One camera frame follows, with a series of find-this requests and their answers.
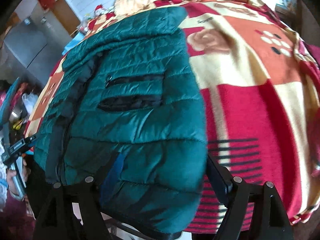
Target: zipper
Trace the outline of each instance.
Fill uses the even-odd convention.
[[[133,95],[102,100],[98,108],[105,112],[123,112],[162,104],[162,95]]]
[[[106,88],[109,88],[118,84],[127,84],[131,82],[142,82],[142,81],[151,81],[151,80],[163,80],[164,74],[146,74],[142,76],[134,76],[134,77],[119,77],[116,79],[112,79],[111,75],[106,77]]]

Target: screw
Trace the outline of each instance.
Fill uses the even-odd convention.
[[[84,181],[85,181],[86,183],[91,183],[91,182],[93,182],[93,177],[91,177],[91,176],[86,177],[86,178],[84,179]]]
[[[56,182],[55,184],[53,184],[53,187],[54,188],[60,188],[61,186],[61,183],[60,182]]]
[[[234,180],[235,182],[237,182],[237,183],[240,183],[240,182],[242,181],[242,178],[239,177],[239,176],[235,176],[235,177],[233,177],[233,180]]]
[[[267,181],[266,185],[270,188],[273,188],[274,184],[271,181]]]

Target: blanket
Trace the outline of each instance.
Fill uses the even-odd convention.
[[[171,6],[188,13],[180,28],[205,101],[209,154],[250,183],[272,181],[291,221],[307,221],[320,202],[307,131],[315,123],[320,89],[317,64],[299,34],[261,0],[161,0],[147,10]],[[125,17],[94,19],[86,38]],[[27,135],[41,123],[63,77],[63,61],[38,100]],[[201,203],[186,231],[215,233],[225,212],[204,177]]]

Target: quilted jacket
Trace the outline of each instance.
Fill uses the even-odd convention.
[[[74,184],[125,156],[102,210],[131,225],[175,233],[200,202],[206,164],[202,97],[178,25],[160,8],[103,29],[69,52],[34,157],[47,181]]]

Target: refrigerator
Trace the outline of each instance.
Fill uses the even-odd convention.
[[[13,27],[4,39],[4,49],[8,54],[6,67],[14,78],[43,88],[56,63],[61,59],[61,48],[48,42],[47,36],[32,19]]]

